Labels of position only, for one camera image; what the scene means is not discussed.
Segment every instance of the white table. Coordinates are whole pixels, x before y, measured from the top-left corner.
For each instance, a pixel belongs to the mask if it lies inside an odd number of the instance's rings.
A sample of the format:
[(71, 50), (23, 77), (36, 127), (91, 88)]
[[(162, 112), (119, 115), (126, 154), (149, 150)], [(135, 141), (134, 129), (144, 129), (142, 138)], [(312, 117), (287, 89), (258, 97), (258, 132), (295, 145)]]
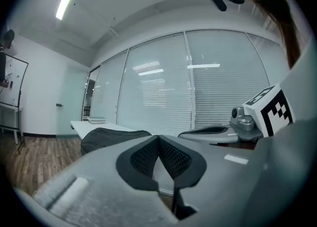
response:
[(0, 103), (0, 127), (1, 127), (1, 125), (4, 125), (7, 127), (16, 128), (16, 129), (1, 128), (1, 131), (2, 131), (2, 133), (4, 133), (4, 130), (13, 131), (15, 144), (19, 144), (18, 136), (17, 136), (17, 131), (18, 131), (18, 127), (19, 127), (18, 111), (21, 112), (22, 109), (23, 109), (22, 107), (20, 107), (18, 109), (15, 106), (10, 106), (7, 104)]
[(120, 131), (136, 131), (133, 129), (125, 128), (125, 127), (122, 127), (113, 123), (108, 123), (108, 122), (103, 124), (91, 124), (88, 121), (83, 121), (83, 122), (71, 121), (70, 123), (81, 139), (83, 139), (90, 131), (96, 128), (105, 128), (109, 130), (120, 130)]

